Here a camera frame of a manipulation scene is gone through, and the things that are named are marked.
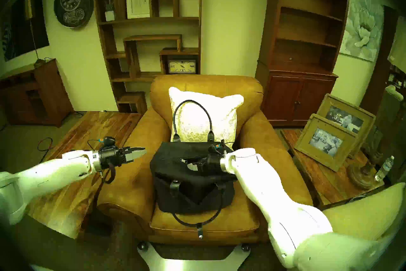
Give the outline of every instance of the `handbag handle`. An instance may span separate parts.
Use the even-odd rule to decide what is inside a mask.
[[[180,142],[180,136],[178,135],[177,131],[176,131],[176,124],[175,124],[175,116],[176,116],[176,112],[178,110],[178,108],[183,105],[184,103],[187,102],[191,102],[191,103],[195,103],[196,105],[198,105],[200,108],[202,108],[204,110],[204,112],[206,113],[207,117],[209,118],[209,123],[210,123],[210,131],[209,134],[207,135],[207,141],[214,141],[214,133],[213,133],[213,126],[212,126],[212,119],[210,118],[209,113],[207,112],[207,110],[201,105],[199,104],[197,101],[194,100],[184,100],[183,102],[181,102],[175,109],[174,113],[173,113],[173,127],[174,127],[174,131],[175,134],[173,135],[173,142]]]
[[[220,206],[218,207],[217,212],[210,219],[208,219],[207,221],[196,223],[196,224],[190,224],[190,223],[183,222],[180,218],[178,218],[176,216],[175,213],[172,213],[175,220],[177,220],[182,225],[185,225],[187,227],[196,227],[197,228],[197,233],[198,233],[200,239],[203,239],[202,226],[212,222],[220,214],[221,209],[223,208],[225,184],[216,184],[216,185],[217,185],[217,188],[218,188],[218,190],[220,192]]]

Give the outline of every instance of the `flower painting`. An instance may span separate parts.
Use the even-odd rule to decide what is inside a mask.
[[[340,53],[375,62],[382,28],[382,5],[373,0],[350,0]]]

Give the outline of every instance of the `white pillow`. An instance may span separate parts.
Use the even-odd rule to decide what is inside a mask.
[[[241,95],[220,98],[195,92],[182,92],[176,87],[171,87],[169,98],[172,116],[176,107],[184,100],[197,101],[210,115],[214,140],[220,142],[224,139],[225,143],[236,140],[237,108],[244,102],[244,97]],[[188,102],[180,106],[176,112],[175,123],[182,142],[207,141],[207,134],[210,131],[209,118],[204,110],[195,103]],[[173,141],[174,134],[175,129],[172,126],[171,141]],[[227,146],[231,148],[233,143],[229,143]]]

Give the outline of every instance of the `cabinet door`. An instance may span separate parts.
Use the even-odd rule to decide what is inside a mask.
[[[303,79],[299,77],[270,77],[268,93],[262,107],[268,120],[271,122],[292,120],[302,81]]]
[[[7,89],[2,97],[2,102],[10,124],[38,123],[38,119],[24,89],[18,87]]]
[[[319,109],[324,96],[333,89],[334,81],[312,78],[303,79],[303,86],[295,102],[294,121],[307,121]]]

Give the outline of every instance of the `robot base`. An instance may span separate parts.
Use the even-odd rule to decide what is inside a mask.
[[[148,242],[138,245],[138,253],[147,263],[150,271],[237,271],[251,253],[248,245],[236,246],[223,260],[175,260],[162,258]]]

